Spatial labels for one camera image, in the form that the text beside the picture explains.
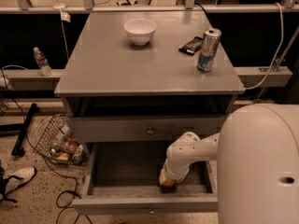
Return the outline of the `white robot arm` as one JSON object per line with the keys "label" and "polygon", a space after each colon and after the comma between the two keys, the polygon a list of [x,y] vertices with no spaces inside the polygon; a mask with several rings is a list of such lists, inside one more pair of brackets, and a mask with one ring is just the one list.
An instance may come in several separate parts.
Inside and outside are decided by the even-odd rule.
{"label": "white robot arm", "polygon": [[205,139],[187,132],[166,151],[172,187],[197,161],[217,162],[219,224],[299,224],[299,105],[237,109]]}

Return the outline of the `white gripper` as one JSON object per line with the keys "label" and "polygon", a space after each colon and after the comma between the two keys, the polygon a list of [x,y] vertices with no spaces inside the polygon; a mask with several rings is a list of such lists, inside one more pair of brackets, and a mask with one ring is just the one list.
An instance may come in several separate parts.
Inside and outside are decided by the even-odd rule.
{"label": "white gripper", "polygon": [[166,159],[163,169],[161,170],[159,175],[159,183],[162,187],[167,187],[169,185],[169,180],[171,179],[179,183],[186,177],[188,172],[188,165],[176,165],[169,159]]}

